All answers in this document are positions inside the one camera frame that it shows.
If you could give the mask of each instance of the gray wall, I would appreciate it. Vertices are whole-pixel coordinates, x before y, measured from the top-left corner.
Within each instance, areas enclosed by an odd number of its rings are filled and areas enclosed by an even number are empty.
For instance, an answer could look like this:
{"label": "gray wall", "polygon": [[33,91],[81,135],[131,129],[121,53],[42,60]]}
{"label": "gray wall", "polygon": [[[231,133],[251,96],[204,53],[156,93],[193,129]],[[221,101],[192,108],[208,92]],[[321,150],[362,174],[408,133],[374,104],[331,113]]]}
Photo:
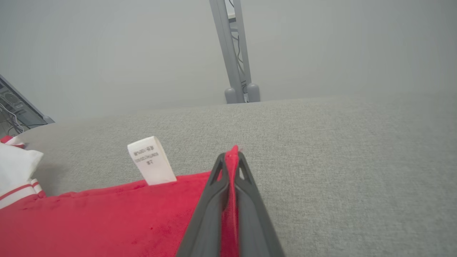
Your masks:
{"label": "gray wall", "polygon": [[0,0],[0,74],[56,121],[225,104],[208,0]]}
{"label": "gray wall", "polygon": [[455,0],[241,0],[262,101],[457,88]]}

